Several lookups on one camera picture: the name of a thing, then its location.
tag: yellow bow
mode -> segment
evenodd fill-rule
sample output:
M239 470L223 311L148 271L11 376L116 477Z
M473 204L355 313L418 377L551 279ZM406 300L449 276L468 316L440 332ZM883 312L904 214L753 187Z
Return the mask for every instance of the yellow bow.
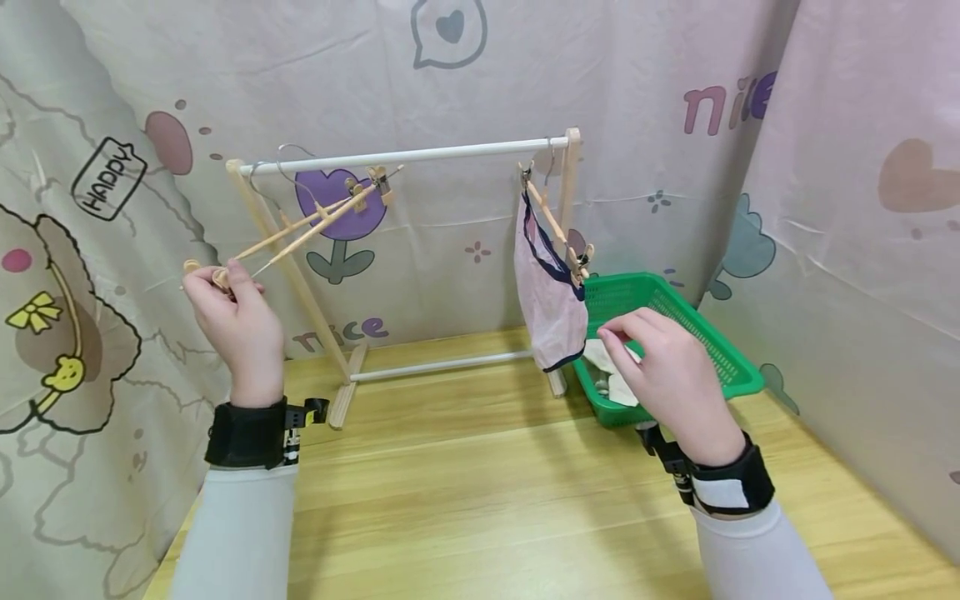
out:
M54 299L46 292L40 292L30 299L27 304L7 317L7 324L17 329L26 329L27 326L39 333L51 327L49 320L59 321L62 308L53 305Z

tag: sleeve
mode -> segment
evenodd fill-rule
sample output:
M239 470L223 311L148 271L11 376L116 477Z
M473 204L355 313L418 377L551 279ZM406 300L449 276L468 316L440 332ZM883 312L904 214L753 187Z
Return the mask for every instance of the sleeve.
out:
M173 600L287 597L298 466L207 472Z
M777 500L756 515L720 520L691 509L714 600L831 600L820 569Z

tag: wrist strap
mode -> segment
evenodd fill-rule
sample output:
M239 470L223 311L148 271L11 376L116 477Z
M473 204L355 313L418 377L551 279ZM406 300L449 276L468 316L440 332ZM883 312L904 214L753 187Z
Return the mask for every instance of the wrist strap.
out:
M215 467L274 468L283 462L287 396L266 408L229 402L213 411L204 459Z
M747 447L725 467L690 463L693 491L709 515L748 515L765 509L774 498L774 484L760 447L744 432Z
M704 467L690 461L676 442L663 438L660 426L644 423L637 433L647 453L658 456L673 475L681 500L695 506L694 498L709 515L748 515L765 509L774 497L774 484L763 463L760 448L747 432L746 448L724 467Z

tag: wooden table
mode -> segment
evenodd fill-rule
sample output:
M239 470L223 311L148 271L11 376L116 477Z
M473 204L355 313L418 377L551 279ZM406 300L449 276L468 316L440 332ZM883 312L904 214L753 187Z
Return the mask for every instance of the wooden table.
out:
M368 368L525 344L508 331L384 348ZM290 398L336 388L325 362L288 363ZM289 597L708 598L670 477L570 389L554 399L533 361L362 384L342 432L304 432ZM960 598L957 569L771 397L732 406L837 598ZM147 598L166 597L183 534Z

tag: right hand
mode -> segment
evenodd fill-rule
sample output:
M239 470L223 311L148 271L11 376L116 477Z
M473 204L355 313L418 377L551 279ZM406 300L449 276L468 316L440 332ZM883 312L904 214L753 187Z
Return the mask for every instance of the right hand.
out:
M597 334L643 408L667 427L691 461L722 467L746 445L707 350L680 324L640 308L602 325ZM643 348L638 364L624 346Z
M233 377L230 403L264 408L283 397L283 329L263 299L263 287L235 260L227 263L231 298L213 283L219 267L203 267L183 278L197 324Z

